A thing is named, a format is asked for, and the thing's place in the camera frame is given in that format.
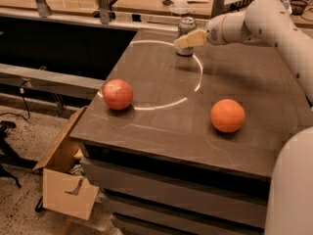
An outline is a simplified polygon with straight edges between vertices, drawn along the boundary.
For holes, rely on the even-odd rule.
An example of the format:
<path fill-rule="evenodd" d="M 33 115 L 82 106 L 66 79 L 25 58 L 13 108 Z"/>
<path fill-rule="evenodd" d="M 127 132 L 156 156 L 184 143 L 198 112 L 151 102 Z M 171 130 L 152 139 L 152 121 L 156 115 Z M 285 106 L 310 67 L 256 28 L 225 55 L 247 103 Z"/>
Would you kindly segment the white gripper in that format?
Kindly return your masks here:
<path fill-rule="evenodd" d="M 198 47 L 205 44 L 206 39 L 212 45 L 243 43 L 246 38 L 245 13 L 223 14 L 209 20 L 205 30 L 195 29 L 174 41 L 177 48 Z"/>

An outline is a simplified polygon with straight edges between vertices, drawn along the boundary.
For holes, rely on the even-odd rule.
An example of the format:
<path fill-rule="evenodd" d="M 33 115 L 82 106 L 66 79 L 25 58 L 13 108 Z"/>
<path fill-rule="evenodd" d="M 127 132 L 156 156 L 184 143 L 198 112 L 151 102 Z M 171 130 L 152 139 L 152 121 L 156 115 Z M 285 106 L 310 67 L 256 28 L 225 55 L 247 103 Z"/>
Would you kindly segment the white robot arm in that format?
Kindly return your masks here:
<path fill-rule="evenodd" d="M 205 43 L 266 43 L 276 49 L 305 96 L 313 101 L 313 38 L 292 21 L 280 0 L 254 0 L 245 11 L 217 16 L 180 36 L 182 49 Z M 272 174 L 264 235 L 313 235 L 313 127 L 281 150 Z"/>

